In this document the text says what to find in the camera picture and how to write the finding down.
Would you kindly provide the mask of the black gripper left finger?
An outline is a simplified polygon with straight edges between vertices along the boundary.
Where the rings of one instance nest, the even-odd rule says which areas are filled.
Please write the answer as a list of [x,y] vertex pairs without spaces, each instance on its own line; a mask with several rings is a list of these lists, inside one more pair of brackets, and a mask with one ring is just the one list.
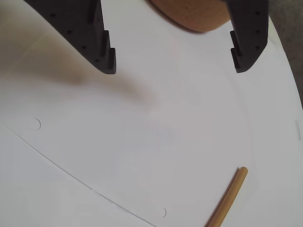
[[25,0],[90,64],[116,73],[116,50],[105,30],[100,0]]

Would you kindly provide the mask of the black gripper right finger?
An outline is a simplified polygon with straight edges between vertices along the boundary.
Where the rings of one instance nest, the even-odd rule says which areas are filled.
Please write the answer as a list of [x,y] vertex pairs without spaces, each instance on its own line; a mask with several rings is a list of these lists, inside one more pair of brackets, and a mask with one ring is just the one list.
[[268,0],[226,0],[233,30],[232,59],[237,73],[249,70],[267,45]]

